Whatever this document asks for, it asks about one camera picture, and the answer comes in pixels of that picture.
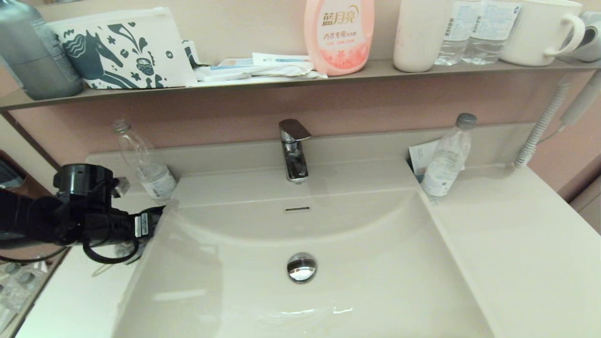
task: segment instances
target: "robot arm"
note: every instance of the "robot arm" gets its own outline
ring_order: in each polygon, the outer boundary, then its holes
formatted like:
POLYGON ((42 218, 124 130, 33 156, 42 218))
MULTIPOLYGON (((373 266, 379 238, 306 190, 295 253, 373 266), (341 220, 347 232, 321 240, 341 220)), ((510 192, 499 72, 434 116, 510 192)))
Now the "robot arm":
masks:
POLYGON ((121 263, 131 259, 140 241, 154 235, 163 207, 134 215, 113 208, 111 197, 118 195, 118 184, 109 169, 72 164, 55 175, 58 193, 54 197, 34 200, 0 190, 0 248, 79 244, 96 262, 121 263), (103 257, 92 249, 122 242, 133 244, 133 251, 126 257, 103 257))

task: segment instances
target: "empty bottle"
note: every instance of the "empty bottle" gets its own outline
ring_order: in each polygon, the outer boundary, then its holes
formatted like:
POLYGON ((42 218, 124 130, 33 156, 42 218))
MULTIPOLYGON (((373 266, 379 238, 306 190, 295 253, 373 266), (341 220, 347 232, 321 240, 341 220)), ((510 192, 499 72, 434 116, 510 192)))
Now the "empty bottle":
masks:
POLYGON ((34 293, 41 283, 41 278, 27 271, 19 276, 17 282, 27 291, 34 293))
POLYGON ((133 132, 131 124, 125 120, 116 121, 113 127, 119 134, 121 155, 142 186, 157 204, 167 203, 176 182, 167 166, 156 158, 152 144, 133 132))
POLYGON ((34 100, 73 96, 84 87, 34 7, 0 0, 0 64, 34 100))
POLYGON ((453 130, 438 142, 421 182, 421 187, 432 204, 440 203, 446 196, 465 165, 472 147, 471 130, 477 120, 472 114, 460 114, 453 130))
POLYGON ((6 304, 6 298, 10 295, 8 291, 4 291, 4 285, 0 284, 0 334, 4 332, 4 329, 10 324, 13 318, 17 315, 10 305, 6 304))
POLYGON ((461 62, 469 37, 476 26, 480 5, 480 0, 456 1, 453 4, 445 40, 442 42, 441 52, 435 64, 452 66, 461 62))
POLYGON ((4 307, 19 312, 31 296, 31 292, 23 288, 17 281, 23 270, 19 264, 9 263, 4 267, 4 271, 8 277, 2 281, 1 303, 4 307))
POLYGON ((514 1, 484 0, 462 60, 478 65, 497 62, 521 8, 514 1))

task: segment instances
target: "white sink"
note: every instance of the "white sink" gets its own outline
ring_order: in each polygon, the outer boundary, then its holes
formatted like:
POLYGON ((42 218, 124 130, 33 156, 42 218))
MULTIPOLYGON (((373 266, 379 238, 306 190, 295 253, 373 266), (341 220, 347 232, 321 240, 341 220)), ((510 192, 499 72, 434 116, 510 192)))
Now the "white sink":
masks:
POLYGON ((327 194, 170 205, 114 337, 493 337, 417 189, 318 181, 327 194), (287 272, 300 252, 317 260, 305 284, 287 272))

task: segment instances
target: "laundry detergent bottle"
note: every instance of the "laundry detergent bottle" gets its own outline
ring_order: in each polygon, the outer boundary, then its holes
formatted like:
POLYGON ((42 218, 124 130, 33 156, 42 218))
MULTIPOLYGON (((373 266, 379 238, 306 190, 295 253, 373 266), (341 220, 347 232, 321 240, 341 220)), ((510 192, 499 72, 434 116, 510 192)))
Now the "laundry detergent bottle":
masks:
POLYGON ((320 73, 361 70, 370 54, 374 0, 307 0, 305 43, 320 73))

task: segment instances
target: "mug handle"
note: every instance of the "mug handle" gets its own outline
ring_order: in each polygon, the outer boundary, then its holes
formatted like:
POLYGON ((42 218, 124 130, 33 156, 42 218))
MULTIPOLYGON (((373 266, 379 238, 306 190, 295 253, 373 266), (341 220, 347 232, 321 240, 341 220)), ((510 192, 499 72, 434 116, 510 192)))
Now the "mug handle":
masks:
POLYGON ((545 55, 548 57, 556 57, 558 55, 563 55, 567 53, 573 52, 578 46, 582 39, 584 39, 584 33, 586 31, 586 27, 584 25, 584 21, 574 14, 567 14, 561 19, 562 22, 571 23, 572 27, 574 27, 574 34, 572 35, 572 40, 567 46, 563 47, 561 50, 556 50, 555 48, 547 48, 545 50, 545 55))

